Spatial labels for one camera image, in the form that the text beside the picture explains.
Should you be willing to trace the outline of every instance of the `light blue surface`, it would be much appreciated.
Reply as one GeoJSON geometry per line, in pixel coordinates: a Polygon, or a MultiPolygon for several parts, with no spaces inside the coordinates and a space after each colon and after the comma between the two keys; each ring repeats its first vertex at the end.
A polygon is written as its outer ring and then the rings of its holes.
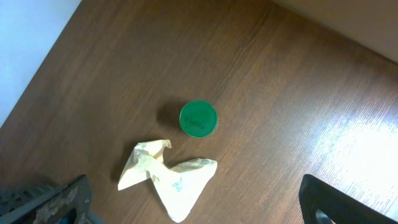
{"type": "Polygon", "coordinates": [[[81,0],[0,0],[0,127],[81,0]]]}

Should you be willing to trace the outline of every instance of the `green circular object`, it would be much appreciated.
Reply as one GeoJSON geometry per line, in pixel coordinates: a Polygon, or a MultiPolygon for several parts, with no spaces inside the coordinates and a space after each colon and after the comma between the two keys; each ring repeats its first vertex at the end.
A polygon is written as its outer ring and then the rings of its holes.
{"type": "Polygon", "coordinates": [[[187,103],[180,113],[180,125],[192,137],[203,138],[217,128],[218,115],[213,106],[203,100],[187,103]]]}

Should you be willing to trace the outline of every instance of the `crumpled paper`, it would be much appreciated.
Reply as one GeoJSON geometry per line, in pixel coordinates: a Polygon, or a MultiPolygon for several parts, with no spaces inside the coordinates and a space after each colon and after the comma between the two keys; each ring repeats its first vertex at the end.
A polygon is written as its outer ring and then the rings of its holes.
{"type": "Polygon", "coordinates": [[[124,166],[118,190],[151,178],[169,217],[179,223],[188,216],[203,188],[215,174],[217,162],[193,159],[169,169],[163,161],[165,147],[172,147],[169,140],[138,143],[124,166]]]}

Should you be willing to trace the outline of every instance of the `wooden table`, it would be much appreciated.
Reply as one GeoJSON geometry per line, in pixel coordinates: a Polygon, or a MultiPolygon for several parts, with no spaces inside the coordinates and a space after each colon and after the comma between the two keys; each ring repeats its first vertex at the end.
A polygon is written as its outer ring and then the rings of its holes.
{"type": "Polygon", "coordinates": [[[184,223],[303,223],[305,173],[391,216],[398,65],[265,0],[84,0],[0,129],[1,188],[87,174],[106,223],[172,223],[151,181],[116,187],[155,139],[218,161],[184,223]],[[176,123],[196,99],[205,139],[176,123]]]}

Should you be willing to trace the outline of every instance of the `white paper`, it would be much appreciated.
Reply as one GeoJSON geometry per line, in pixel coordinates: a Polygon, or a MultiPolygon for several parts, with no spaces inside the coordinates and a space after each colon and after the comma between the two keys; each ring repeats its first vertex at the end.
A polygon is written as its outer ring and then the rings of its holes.
{"type": "Polygon", "coordinates": [[[169,217],[179,223],[188,216],[203,188],[216,172],[217,162],[193,159],[169,169],[163,161],[165,147],[172,147],[169,140],[137,144],[124,166],[118,189],[151,178],[169,217]]]}

